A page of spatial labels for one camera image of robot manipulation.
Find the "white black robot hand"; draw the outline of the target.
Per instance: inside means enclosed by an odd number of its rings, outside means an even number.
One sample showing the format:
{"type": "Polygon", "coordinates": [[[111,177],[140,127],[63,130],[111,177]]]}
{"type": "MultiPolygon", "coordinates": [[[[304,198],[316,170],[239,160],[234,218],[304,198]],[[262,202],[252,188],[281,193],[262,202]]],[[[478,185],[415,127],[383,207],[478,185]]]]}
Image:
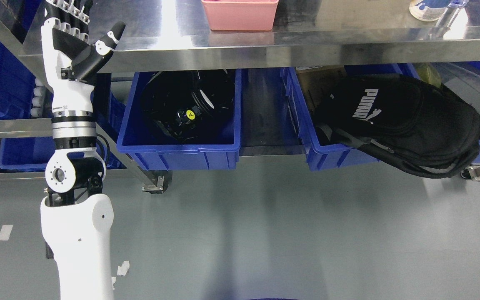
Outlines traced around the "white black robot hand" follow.
{"type": "Polygon", "coordinates": [[[89,39],[91,0],[45,0],[41,45],[54,116],[89,115],[96,74],[114,55],[125,22],[119,21],[95,42],[89,39]]]}

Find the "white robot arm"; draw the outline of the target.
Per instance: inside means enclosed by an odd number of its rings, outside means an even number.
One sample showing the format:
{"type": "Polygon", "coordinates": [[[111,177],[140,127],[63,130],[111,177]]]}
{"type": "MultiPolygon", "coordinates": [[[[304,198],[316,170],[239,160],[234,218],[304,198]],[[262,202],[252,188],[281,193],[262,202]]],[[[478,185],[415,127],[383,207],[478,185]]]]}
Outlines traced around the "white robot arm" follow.
{"type": "Polygon", "coordinates": [[[55,152],[45,168],[42,235],[57,264],[62,300],[112,300],[110,229],[114,211],[103,194],[105,162],[97,153],[90,111],[54,110],[55,152]]]}

